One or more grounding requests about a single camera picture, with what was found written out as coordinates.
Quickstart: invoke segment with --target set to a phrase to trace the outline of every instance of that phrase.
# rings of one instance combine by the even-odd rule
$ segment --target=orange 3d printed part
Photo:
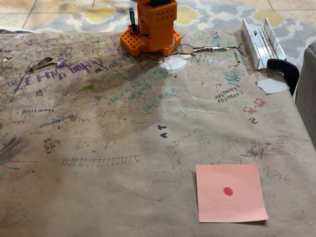
[[[180,44],[180,34],[173,29],[177,19],[176,0],[133,0],[137,2],[138,24],[134,10],[129,10],[131,25],[119,36],[121,45],[132,55],[159,51],[163,56]]]

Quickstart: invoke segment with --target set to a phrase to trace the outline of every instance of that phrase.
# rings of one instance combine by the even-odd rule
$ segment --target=handwriting
[[[61,118],[61,119],[53,119],[52,121],[50,122],[44,122],[43,124],[41,124],[39,127],[46,127],[47,125],[51,125],[51,124],[54,124],[56,122],[61,122],[61,121],[64,121],[65,119],[71,119],[72,117],[74,117],[73,115],[69,115],[67,117],[64,117],[64,118]]]
[[[54,112],[53,109],[33,109],[33,110],[23,110],[22,114],[24,113],[39,113],[39,112],[46,112],[48,111],[50,113],[50,111]]]
[[[287,180],[286,175],[284,175],[285,176],[285,178],[284,178],[284,176],[282,176],[281,173],[279,173],[278,171],[276,171],[276,170],[269,170],[268,166],[263,166],[262,168],[263,168],[262,170],[265,172],[264,174],[265,174],[266,177],[269,177],[269,175],[270,175],[270,177],[277,176],[279,183],[285,183],[287,185],[290,185],[289,184],[290,180]]]
[[[248,120],[249,120],[249,121],[251,120],[251,122],[254,123],[254,124],[258,123],[258,122],[255,122],[255,120],[256,120],[255,118],[250,118],[250,119],[248,119]]]
[[[48,154],[55,151],[54,150],[54,148],[56,147],[55,143],[60,145],[59,140],[52,141],[51,138],[45,139],[44,142],[45,142],[44,148],[46,149],[44,151],[47,152]]]

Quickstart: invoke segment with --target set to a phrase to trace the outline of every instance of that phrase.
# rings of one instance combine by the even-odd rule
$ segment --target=torn paper
[[[265,80],[258,80],[256,81],[256,85],[259,88],[263,89],[264,92],[267,94],[281,92],[290,88],[286,82],[276,80],[277,77],[280,77],[280,76],[273,77],[273,79],[268,78]]]
[[[19,34],[19,35],[17,35],[17,36],[14,37],[14,38],[17,39],[17,40],[22,40],[22,39],[24,39],[25,36],[27,36],[27,35],[25,35],[25,34]]]

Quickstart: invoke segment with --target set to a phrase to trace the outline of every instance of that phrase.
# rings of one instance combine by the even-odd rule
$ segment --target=paper-covered table
[[[119,33],[2,35],[0,236],[314,236],[314,147],[242,40],[135,58]],[[199,223],[195,165],[217,163],[257,163],[265,225]]]

